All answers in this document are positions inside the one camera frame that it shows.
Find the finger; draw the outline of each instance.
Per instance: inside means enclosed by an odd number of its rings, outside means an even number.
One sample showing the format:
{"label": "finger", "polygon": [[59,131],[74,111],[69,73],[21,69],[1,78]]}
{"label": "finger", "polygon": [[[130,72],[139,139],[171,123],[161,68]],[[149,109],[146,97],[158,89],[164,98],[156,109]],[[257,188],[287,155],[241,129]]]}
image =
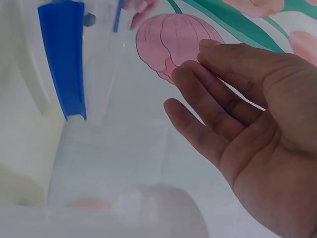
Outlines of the finger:
{"label": "finger", "polygon": [[267,108],[267,102],[262,86],[254,84],[234,73],[227,74],[227,76],[222,78],[222,80],[238,90],[249,101],[264,109]]}
{"label": "finger", "polygon": [[125,0],[123,3],[123,9],[129,11],[133,8],[134,0]]}
{"label": "finger", "polygon": [[134,30],[141,22],[143,22],[156,8],[156,5],[149,4],[144,11],[134,15],[131,23],[131,30]]}
{"label": "finger", "polygon": [[198,61],[217,77],[228,80],[230,74],[263,87],[263,95],[270,86],[289,75],[292,54],[281,54],[253,48],[246,44],[217,44],[213,40],[201,40]]}
{"label": "finger", "polygon": [[220,106],[244,126],[248,127],[261,115],[260,109],[238,97],[201,64],[187,61],[182,66],[191,70]]}
{"label": "finger", "polygon": [[221,156],[228,146],[228,143],[215,132],[204,126],[178,100],[168,99],[164,103],[164,109],[176,130],[178,130],[199,153],[219,168]]}
{"label": "finger", "polygon": [[134,9],[141,13],[147,8],[148,3],[145,0],[138,0],[136,4],[134,5]]}
{"label": "finger", "polygon": [[231,142],[244,126],[231,117],[209,94],[195,74],[185,66],[176,68],[172,81],[206,126]]}

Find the green leaf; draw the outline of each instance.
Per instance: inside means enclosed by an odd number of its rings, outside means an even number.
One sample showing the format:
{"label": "green leaf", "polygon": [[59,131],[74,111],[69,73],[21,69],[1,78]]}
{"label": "green leaf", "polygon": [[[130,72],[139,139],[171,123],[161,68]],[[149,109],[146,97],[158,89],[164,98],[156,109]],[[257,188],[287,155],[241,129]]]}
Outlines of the green leaf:
{"label": "green leaf", "polygon": [[167,1],[171,5],[171,7],[174,9],[176,14],[183,14],[182,10],[178,7],[178,5],[176,4],[174,0],[167,0]]}
{"label": "green leaf", "polygon": [[317,19],[317,7],[305,0],[285,0],[283,11],[300,11],[313,19]]}
{"label": "green leaf", "polygon": [[277,43],[260,27],[251,22],[241,12],[233,7],[225,4],[221,0],[183,0],[192,7],[209,16],[212,20],[217,22],[233,36],[241,42],[246,42],[246,37],[252,39],[254,42],[260,44],[266,49],[283,52]]}

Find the green stem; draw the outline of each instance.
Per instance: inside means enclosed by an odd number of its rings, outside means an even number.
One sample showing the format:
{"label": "green stem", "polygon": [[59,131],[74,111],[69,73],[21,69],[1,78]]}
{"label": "green stem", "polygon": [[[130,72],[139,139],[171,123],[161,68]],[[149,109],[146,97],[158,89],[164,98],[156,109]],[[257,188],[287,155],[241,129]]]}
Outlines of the green stem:
{"label": "green stem", "polygon": [[182,10],[178,7],[178,5],[176,4],[176,2],[174,0],[167,0],[167,1],[172,6],[172,8],[174,9],[175,13],[183,14]]}
{"label": "green stem", "polygon": [[273,26],[276,30],[278,30],[282,35],[284,35],[288,39],[288,34],[273,19],[269,17],[263,17],[263,19],[267,21],[271,26]]}

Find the white wall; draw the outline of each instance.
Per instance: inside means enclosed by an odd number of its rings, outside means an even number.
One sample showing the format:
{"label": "white wall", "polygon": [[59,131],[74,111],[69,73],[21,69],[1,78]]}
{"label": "white wall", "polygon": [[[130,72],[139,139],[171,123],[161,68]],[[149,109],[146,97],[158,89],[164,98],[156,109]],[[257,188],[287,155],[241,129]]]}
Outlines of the white wall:
{"label": "white wall", "polygon": [[0,205],[44,205],[64,118],[37,84],[51,79],[28,60],[14,3],[0,1]]}

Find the blurry object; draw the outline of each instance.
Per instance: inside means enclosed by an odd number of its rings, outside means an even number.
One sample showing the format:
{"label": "blurry object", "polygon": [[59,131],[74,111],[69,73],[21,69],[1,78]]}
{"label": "blurry object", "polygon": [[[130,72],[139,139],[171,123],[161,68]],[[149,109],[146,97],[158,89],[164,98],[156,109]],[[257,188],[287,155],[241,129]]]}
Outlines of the blurry object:
{"label": "blurry object", "polygon": [[87,15],[84,16],[84,26],[90,27],[95,25],[96,23],[96,16],[88,13]]}
{"label": "blurry object", "polygon": [[160,4],[161,0],[125,0],[123,9],[131,10],[134,8],[136,14],[133,16],[131,30],[139,26]]}

